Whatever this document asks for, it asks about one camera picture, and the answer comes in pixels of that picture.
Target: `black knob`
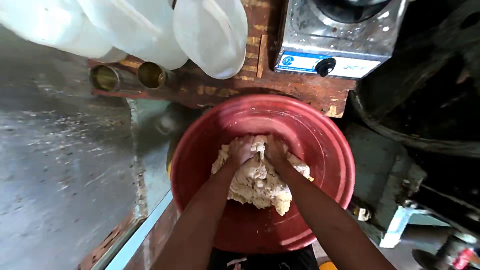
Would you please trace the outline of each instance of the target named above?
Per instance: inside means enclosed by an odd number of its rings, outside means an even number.
[[[333,68],[335,68],[335,64],[336,60],[333,58],[323,59],[315,66],[315,70],[320,76],[325,77],[332,72]]]

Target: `stainless steel machine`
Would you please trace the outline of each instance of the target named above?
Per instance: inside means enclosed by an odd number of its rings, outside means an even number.
[[[408,0],[288,0],[276,72],[362,78],[391,56]]]

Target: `hand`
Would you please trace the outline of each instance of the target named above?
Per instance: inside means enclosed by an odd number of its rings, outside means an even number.
[[[274,167],[281,166],[281,164],[287,161],[287,153],[283,150],[283,143],[280,140],[276,140],[273,135],[267,137],[265,157]]]
[[[253,139],[255,139],[254,136],[246,136],[236,138],[230,143],[228,155],[235,166],[242,165],[255,155],[255,152],[252,152]]]

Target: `dough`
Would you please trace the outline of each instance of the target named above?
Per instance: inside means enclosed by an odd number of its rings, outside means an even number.
[[[265,143],[267,137],[263,135],[256,136],[253,140],[252,151],[256,151],[255,156],[246,161],[235,172],[228,199],[239,201],[240,203],[252,203],[258,209],[274,206],[280,216],[290,209],[292,194],[288,186],[280,180],[274,167],[265,159]],[[215,174],[228,158],[229,145],[222,145],[218,151],[218,158],[212,165],[212,174]],[[310,167],[303,161],[287,151],[287,146],[283,145],[287,153],[287,160],[292,166],[310,181]]]

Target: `forearm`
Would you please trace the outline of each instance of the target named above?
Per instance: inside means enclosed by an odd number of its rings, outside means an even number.
[[[227,160],[198,190],[152,269],[206,269],[228,188],[238,165]]]
[[[339,270],[394,270],[356,222],[292,166],[275,166],[305,222]]]

